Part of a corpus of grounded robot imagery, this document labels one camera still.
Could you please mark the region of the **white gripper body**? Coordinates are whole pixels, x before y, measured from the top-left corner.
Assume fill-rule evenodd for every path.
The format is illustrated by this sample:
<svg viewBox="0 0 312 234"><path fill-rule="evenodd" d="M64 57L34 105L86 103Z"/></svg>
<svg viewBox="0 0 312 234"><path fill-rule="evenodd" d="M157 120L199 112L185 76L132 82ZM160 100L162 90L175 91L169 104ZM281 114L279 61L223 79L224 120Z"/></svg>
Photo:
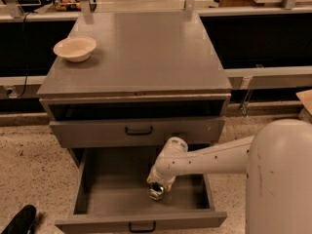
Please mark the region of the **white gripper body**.
<svg viewBox="0 0 312 234"><path fill-rule="evenodd" d="M164 187L164 185L166 183L172 183L174 184L176 178L172 175L163 175L161 174L155 166L153 166L150 170L149 176L152 176L152 179L154 182L157 182L158 184L162 185Z"/></svg>

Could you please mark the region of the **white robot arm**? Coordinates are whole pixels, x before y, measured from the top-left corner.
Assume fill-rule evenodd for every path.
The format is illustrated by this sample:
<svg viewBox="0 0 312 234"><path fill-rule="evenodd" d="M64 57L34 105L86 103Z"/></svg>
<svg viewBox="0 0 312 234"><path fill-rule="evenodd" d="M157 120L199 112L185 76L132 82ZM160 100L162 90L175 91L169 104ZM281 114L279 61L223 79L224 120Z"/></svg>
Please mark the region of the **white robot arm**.
<svg viewBox="0 0 312 234"><path fill-rule="evenodd" d="M312 125L271 122L256 135L189 151L171 137L147 182L153 199L171 189L177 176L246 176L246 234L312 234Z"/></svg>

